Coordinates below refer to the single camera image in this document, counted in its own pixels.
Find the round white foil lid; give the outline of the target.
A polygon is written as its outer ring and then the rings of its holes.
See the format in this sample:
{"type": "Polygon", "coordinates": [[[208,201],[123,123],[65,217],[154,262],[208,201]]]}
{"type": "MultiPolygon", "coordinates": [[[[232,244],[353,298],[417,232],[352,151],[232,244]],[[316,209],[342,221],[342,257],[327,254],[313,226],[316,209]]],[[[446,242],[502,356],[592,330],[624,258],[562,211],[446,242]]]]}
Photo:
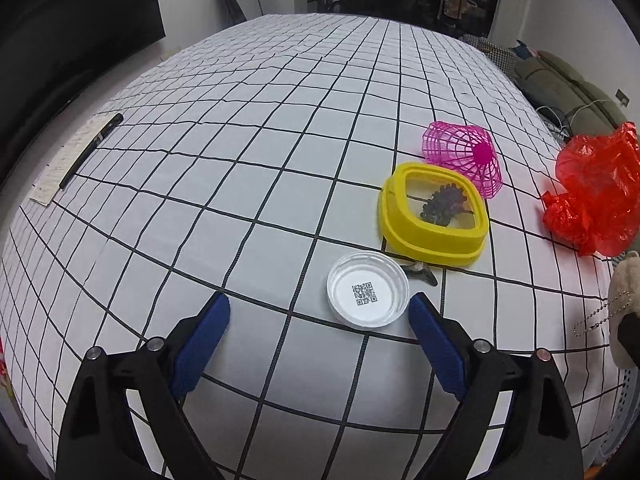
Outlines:
{"type": "Polygon", "coordinates": [[[405,313],[410,285],[404,270],[392,258],[379,252],[352,252],[331,266],[326,296],[345,324],[375,330],[405,313]]]}

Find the yellow plastic lid box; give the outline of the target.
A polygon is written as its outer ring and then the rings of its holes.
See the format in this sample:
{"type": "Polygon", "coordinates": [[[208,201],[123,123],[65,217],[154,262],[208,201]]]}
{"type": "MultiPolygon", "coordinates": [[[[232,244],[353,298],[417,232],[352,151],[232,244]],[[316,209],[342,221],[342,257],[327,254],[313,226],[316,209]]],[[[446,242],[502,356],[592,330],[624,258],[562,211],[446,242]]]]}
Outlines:
{"type": "Polygon", "coordinates": [[[396,254],[439,266],[469,266],[489,230],[484,200],[461,174],[404,162],[378,196],[378,228],[396,254]]]}

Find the red plastic bag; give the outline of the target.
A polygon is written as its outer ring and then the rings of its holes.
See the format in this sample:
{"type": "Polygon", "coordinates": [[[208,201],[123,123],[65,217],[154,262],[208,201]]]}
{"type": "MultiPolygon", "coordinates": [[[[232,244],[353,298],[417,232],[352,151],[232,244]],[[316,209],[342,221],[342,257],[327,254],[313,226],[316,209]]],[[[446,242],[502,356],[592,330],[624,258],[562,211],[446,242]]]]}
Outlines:
{"type": "Polygon", "coordinates": [[[564,191],[545,192],[542,223],[579,255],[616,257],[639,229],[639,141],[625,122],[608,136],[574,136],[559,152],[555,177],[564,191]]]}

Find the white paper note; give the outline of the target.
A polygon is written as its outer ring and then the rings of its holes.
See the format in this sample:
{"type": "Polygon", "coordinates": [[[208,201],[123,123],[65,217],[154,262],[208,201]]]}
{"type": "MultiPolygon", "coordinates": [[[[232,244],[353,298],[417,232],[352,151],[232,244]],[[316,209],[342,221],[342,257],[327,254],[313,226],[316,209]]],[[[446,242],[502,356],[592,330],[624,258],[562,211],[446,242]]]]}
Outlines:
{"type": "Polygon", "coordinates": [[[90,138],[89,130],[98,124],[100,117],[110,118],[114,114],[97,114],[80,127],[53,156],[50,162],[44,166],[39,177],[32,185],[28,198],[34,202],[48,206],[58,192],[58,180],[63,177],[66,169],[72,163],[75,156],[90,138]]]}

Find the black pen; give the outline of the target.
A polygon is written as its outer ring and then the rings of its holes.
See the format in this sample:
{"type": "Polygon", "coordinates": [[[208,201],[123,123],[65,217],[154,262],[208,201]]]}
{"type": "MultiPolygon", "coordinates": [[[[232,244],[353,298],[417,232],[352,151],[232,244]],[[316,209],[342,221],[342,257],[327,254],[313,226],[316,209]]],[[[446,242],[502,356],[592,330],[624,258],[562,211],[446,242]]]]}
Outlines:
{"type": "Polygon", "coordinates": [[[72,180],[72,177],[76,174],[77,170],[82,164],[89,158],[89,156],[98,148],[99,144],[109,136],[112,131],[118,127],[124,121],[122,113],[116,113],[110,118],[100,117],[98,124],[89,130],[90,138],[82,147],[82,150],[75,156],[72,163],[63,174],[63,177],[58,180],[58,188],[62,190],[66,188],[68,182],[72,180]]]}

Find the pink shuttlecock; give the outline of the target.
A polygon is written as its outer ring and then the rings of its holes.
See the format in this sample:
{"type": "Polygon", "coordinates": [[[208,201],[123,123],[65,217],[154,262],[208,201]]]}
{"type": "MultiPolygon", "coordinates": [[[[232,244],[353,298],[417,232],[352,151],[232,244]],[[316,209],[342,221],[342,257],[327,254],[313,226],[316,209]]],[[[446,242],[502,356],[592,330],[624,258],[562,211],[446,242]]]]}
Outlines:
{"type": "Polygon", "coordinates": [[[494,142],[479,126],[432,122],[422,136],[422,154],[428,164],[462,174],[485,200],[494,198],[502,188],[494,142]]]}

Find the grid pattern tablecloth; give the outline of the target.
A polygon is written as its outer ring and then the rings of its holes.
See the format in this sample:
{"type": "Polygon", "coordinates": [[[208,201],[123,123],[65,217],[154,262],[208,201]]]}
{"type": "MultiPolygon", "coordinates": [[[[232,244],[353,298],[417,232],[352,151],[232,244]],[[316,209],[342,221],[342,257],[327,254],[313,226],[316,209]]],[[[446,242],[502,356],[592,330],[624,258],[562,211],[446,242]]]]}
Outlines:
{"type": "Polygon", "coordinates": [[[492,136],[503,187],[466,268],[411,282],[474,338],[555,359],[591,462],[623,375],[602,316],[611,265],[541,223],[559,143],[480,52],[346,15],[268,15],[183,50],[104,105],[122,125],[67,188],[23,200],[1,253],[1,337],[48,465],[92,346],[131,351],[214,292],[231,321],[186,398],[228,479],[411,479],[457,403],[406,318],[363,332],[326,299],[334,263],[386,249],[378,194],[435,120],[492,136]]]}

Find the green grey sofa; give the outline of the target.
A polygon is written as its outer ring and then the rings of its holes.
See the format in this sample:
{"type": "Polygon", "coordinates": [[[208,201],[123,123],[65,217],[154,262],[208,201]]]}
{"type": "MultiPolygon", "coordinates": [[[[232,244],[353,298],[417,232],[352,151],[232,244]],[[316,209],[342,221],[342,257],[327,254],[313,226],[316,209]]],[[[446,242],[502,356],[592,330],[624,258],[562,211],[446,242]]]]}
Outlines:
{"type": "Polygon", "coordinates": [[[515,71],[527,101],[568,136],[608,136],[627,121],[604,91],[550,52],[521,60],[515,71]]]}

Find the black television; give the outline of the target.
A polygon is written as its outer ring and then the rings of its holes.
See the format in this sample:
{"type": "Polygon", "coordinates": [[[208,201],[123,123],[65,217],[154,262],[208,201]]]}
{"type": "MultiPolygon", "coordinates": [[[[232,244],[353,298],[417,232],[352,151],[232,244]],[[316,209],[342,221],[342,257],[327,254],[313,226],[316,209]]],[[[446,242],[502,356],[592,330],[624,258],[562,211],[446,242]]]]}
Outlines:
{"type": "Polygon", "coordinates": [[[158,0],[1,0],[1,173],[93,81],[164,36],[158,0]]]}

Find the wall socket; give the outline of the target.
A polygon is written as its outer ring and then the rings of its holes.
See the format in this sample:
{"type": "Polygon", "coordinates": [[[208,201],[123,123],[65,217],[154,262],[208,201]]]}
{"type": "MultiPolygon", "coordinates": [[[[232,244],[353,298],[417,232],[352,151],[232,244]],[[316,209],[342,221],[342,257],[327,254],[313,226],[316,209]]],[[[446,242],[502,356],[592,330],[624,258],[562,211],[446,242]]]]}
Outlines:
{"type": "Polygon", "coordinates": [[[630,99],[622,89],[618,89],[616,91],[615,97],[622,107],[627,107],[629,105],[630,99]]]}

